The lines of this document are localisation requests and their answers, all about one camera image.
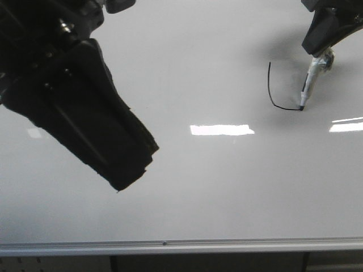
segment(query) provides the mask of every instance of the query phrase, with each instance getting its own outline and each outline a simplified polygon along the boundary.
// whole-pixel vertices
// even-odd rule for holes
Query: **whiteboard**
[[[273,107],[267,93],[271,61],[275,101],[299,102],[312,17],[291,0],[139,0],[106,15],[93,37],[160,150],[116,193],[0,107],[0,253],[153,241],[207,241],[206,251],[218,241],[259,241],[269,250],[269,241],[287,239],[363,248],[363,132],[349,131],[363,122],[363,33],[334,47],[335,65],[304,112]],[[216,125],[239,135],[194,135],[193,126],[208,134]]]

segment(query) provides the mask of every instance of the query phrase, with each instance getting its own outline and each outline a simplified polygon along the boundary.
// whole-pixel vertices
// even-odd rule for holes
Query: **marker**
[[[307,100],[310,98],[316,80],[321,72],[331,70],[335,53],[331,48],[326,49],[319,57],[313,58],[307,72],[304,87],[301,91],[300,111],[304,110]]]

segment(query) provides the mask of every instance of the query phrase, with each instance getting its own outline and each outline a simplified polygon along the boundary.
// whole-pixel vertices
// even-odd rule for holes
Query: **white surface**
[[[121,97],[160,146],[119,194],[45,131],[0,108],[0,242],[363,236],[363,33],[299,102],[312,14],[295,0],[139,0],[95,32]],[[192,135],[248,125],[254,134]]]

